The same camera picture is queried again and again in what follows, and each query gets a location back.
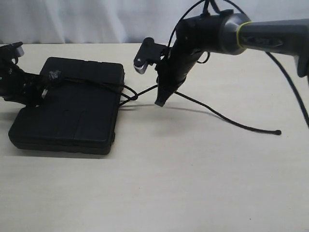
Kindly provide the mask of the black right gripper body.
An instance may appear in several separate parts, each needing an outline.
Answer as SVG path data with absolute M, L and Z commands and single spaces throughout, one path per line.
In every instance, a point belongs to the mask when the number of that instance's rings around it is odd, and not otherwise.
M 187 65 L 185 53 L 171 48 L 169 53 L 157 64 L 157 83 L 159 87 L 178 89 L 186 79 Z

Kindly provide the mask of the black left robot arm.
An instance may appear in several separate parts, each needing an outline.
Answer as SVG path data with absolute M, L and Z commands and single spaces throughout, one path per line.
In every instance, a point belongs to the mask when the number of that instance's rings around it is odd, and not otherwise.
M 0 47 L 0 96 L 7 102 L 35 107 L 43 103 L 46 78 L 25 72 L 17 65 L 24 55 L 22 45 L 16 42 Z

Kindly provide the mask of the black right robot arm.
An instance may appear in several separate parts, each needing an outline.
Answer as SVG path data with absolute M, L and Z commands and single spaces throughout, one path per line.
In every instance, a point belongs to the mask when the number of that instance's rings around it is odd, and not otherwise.
M 252 22 L 233 11 L 195 16 L 176 26 L 176 41 L 163 63 L 157 65 L 158 91 L 155 104 L 163 106 L 185 82 L 203 53 L 239 55 L 246 49 L 290 55 L 297 75 L 309 74 L 309 21 L 294 19 Z

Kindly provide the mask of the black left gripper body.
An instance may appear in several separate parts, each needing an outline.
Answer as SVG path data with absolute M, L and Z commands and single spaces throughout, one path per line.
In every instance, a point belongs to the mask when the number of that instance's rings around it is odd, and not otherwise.
M 47 77 L 28 73 L 18 66 L 4 68 L 4 100 L 25 106 L 37 106 L 43 103 L 43 91 Z

